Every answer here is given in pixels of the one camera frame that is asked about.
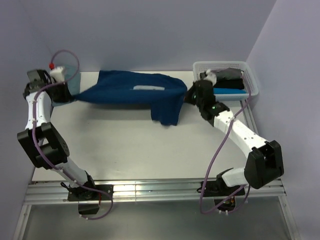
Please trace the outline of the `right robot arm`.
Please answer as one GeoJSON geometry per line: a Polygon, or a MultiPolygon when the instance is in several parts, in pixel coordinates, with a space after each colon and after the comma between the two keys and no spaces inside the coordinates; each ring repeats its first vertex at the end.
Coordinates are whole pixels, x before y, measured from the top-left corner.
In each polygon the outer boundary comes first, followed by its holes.
{"type": "Polygon", "coordinates": [[[229,107],[217,101],[211,81],[195,81],[184,101],[197,106],[201,117],[232,140],[247,158],[244,167],[227,169],[219,173],[215,181],[203,182],[206,192],[227,196],[239,186],[260,189],[284,174],[281,145],[257,135],[238,120],[229,107]]]}

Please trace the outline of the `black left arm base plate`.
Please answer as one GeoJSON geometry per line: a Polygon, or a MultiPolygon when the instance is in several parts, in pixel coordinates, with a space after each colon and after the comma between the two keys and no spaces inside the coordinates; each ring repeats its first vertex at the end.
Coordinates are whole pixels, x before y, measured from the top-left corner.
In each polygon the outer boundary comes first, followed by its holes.
{"type": "Polygon", "coordinates": [[[67,200],[78,202],[78,213],[81,215],[95,215],[100,210],[101,201],[109,201],[113,197],[114,186],[111,184],[98,184],[95,188],[99,191],[86,190],[82,187],[71,188],[68,190],[67,200]]]}

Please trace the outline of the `dark blue t shirt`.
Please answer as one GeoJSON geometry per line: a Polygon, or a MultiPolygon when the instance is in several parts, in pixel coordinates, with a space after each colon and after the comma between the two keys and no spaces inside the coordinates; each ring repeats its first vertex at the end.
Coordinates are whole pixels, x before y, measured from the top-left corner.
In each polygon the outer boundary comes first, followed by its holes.
{"type": "Polygon", "coordinates": [[[97,83],[74,98],[92,104],[148,105],[153,121],[175,126],[186,92],[182,80],[168,75],[101,70],[97,83]]]}

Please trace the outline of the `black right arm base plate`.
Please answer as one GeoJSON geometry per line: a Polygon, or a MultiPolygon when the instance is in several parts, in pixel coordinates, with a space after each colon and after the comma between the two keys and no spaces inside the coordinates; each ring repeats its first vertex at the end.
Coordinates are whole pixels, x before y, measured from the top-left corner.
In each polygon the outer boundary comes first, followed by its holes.
{"type": "MultiPolygon", "coordinates": [[[[218,183],[218,180],[210,180],[206,182],[204,187],[204,193],[202,198],[209,198],[209,197],[227,197],[231,195],[233,192],[237,191],[241,186],[236,185],[232,187],[226,186],[223,182],[218,183]]],[[[236,196],[244,196],[245,190],[241,189],[235,194],[233,194],[228,200],[224,201],[222,205],[220,205],[217,209],[219,211],[233,211],[236,209],[236,196]]]]}

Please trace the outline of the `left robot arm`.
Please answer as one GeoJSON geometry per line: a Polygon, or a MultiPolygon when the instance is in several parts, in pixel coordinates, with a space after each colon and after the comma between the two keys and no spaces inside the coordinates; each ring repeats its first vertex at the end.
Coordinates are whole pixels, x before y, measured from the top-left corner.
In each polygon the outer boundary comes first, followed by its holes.
{"type": "Polygon", "coordinates": [[[96,197],[98,188],[92,177],[70,158],[70,150],[51,122],[54,103],[73,100],[68,85],[66,68],[52,67],[50,71],[35,69],[27,72],[29,83],[23,97],[28,104],[28,120],[24,131],[17,133],[17,140],[38,169],[59,174],[67,183],[66,188],[78,200],[96,197]]]}

